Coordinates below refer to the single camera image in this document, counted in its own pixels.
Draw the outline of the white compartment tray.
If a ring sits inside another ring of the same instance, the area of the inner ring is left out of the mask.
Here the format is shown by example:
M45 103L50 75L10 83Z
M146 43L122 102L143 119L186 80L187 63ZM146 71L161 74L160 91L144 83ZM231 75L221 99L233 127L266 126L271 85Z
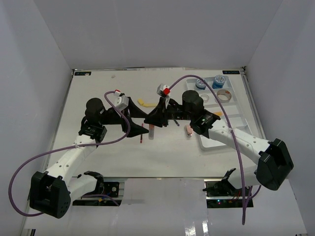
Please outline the white compartment tray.
M223 76L226 78L226 82L225 82L223 88L214 89L214 92L215 92L215 94L217 94L218 90L225 89L225 90L228 90L232 94L232 99L228 103L222 103L222 106L224 107L224 110L226 111L227 116L230 120L230 123L231 123L233 128L237 128L237 129L242 130L248 134L251 134L252 133L251 129L249 128L248 122L243 115L243 111L239 105L237 98L236 98L235 91L234 91L234 88L230 82L230 79L226 75L223 75ZM205 80L207 81L209 86L212 86L214 77L205 78ZM226 120L225 115L224 115L221 107L219 106L217 100L214 98L212 92L209 90L208 87L206 87L205 90L197 89L195 86L196 80L197 80L196 78L186 79L187 90L195 90L199 93L199 96L201 96L202 94L207 94L210 99L208 102L206 102L206 103L204 102L204 108L211 113L222 112L222 116L220 116L220 118L222 120ZM215 141L212 139L208 139L202 135L198 136L198 141L199 141L200 148L203 151L211 151L211 150L223 149L223 148L227 147L225 144L223 144L221 142L218 142L218 141Z

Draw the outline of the clear tape roll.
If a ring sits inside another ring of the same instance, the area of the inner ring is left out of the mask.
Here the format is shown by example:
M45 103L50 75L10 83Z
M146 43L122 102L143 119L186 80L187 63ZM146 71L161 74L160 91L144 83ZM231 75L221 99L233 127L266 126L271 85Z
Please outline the clear tape roll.
M200 97L203 99L203 101L204 101L205 103L208 102L209 99L210 99L207 94L202 94Z

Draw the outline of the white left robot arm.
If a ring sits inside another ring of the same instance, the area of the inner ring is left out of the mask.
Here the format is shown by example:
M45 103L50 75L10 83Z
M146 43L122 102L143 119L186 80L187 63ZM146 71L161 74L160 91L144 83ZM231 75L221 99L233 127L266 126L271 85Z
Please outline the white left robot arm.
M106 188L103 175L86 171L75 177L76 170L92 152L105 144L106 125L119 124L127 137L135 137L148 133L148 130L132 119L146 116L125 95L119 96L109 109L105 109L99 98L90 99L73 147L66 149L64 155L45 172L36 172L32 176L30 207L59 219L76 199L103 197Z

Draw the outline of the yellow eraser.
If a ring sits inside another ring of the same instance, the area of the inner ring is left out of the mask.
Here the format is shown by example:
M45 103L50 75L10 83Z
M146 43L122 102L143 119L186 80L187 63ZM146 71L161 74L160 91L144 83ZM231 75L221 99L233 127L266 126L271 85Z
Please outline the yellow eraser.
M138 99L137 102L142 106L145 104L145 102L142 99Z

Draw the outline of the red pen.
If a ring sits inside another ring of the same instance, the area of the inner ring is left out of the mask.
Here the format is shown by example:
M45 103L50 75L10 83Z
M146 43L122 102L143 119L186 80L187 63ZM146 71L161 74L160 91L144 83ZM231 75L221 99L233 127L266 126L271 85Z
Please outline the red pen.
M143 134L140 135L140 143L143 143Z

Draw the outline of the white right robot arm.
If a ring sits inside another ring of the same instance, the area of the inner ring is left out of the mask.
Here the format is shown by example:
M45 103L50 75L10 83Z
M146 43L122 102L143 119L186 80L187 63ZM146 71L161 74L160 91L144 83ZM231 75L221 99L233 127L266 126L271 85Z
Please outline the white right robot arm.
M249 158L254 166L228 170L222 180L205 188L210 196L234 196L242 187L262 185L269 190L279 189L294 164L286 144L280 140L268 141L252 136L237 128L228 127L227 121L207 111L204 100L194 90L182 95L182 103L161 96L157 106L144 119L146 124L158 127L169 120L188 120L194 133L221 142Z

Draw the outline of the right black table label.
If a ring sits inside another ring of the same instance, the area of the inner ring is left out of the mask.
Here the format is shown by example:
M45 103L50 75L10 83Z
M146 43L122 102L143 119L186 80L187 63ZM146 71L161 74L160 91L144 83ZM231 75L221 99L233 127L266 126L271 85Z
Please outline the right black table label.
M222 73L227 74L227 75L237 75L237 74L240 74L240 71L239 70L223 70Z

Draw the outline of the blue tape roll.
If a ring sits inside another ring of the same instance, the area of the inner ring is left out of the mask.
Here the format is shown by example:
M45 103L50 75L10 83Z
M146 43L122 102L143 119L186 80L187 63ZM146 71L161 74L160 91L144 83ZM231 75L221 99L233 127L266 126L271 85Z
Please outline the blue tape roll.
M195 82L195 86L197 89L200 89L200 90L205 90L207 87L202 79L197 79Z
M225 82L226 82L226 78L223 75L217 75L214 77L212 88L221 89L223 88Z

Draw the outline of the yellow white highlighter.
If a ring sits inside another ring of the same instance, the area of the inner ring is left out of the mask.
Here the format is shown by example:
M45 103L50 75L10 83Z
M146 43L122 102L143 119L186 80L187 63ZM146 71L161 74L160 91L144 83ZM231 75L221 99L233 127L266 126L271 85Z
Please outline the yellow white highlighter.
M153 107L156 106L156 104L154 104L154 103L144 103L142 106L146 107L146 108L153 108Z

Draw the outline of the black table label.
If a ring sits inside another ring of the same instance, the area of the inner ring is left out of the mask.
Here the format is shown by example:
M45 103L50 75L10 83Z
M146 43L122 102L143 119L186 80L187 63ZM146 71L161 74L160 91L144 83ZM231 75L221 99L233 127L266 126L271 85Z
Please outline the black table label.
M91 76L90 71L75 71L74 76Z
M237 74L240 74L240 71L239 70L223 70L222 73L227 74L227 75L237 75Z

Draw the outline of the left black table label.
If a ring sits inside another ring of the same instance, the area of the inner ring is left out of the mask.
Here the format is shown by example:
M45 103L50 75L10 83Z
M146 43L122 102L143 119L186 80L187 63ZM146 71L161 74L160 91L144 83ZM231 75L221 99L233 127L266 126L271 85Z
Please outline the left black table label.
M75 71L74 76L91 76L90 71Z

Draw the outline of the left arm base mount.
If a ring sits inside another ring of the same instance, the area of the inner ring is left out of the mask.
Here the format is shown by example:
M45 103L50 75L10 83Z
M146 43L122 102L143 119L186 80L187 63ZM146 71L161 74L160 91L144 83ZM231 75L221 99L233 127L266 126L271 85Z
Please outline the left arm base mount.
M124 182L104 178L98 172L86 171L84 177L96 179L96 185L92 192L86 192L83 197L74 200L73 206L89 207L119 207L122 203Z

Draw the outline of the brown packing tape roll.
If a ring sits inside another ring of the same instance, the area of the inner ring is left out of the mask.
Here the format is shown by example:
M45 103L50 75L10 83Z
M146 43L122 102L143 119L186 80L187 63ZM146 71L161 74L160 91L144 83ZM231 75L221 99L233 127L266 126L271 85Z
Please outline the brown packing tape roll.
M217 97L221 103L228 103L232 99L232 94L225 89L217 91Z

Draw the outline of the pink white eraser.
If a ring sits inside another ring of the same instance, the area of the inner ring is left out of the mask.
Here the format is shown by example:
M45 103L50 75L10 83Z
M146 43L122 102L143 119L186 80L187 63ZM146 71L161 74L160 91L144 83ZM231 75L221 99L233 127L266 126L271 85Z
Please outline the pink white eraser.
M185 132L188 137L191 137L193 135L193 129L190 127L190 125L185 126Z

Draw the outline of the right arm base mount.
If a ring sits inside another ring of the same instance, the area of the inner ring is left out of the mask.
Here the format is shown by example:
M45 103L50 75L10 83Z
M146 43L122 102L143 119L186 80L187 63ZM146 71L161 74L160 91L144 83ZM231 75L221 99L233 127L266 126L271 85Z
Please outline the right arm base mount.
M228 170L220 181L206 181L205 192L207 208L242 208L242 189L236 189L228 182L229 177L236 169Z

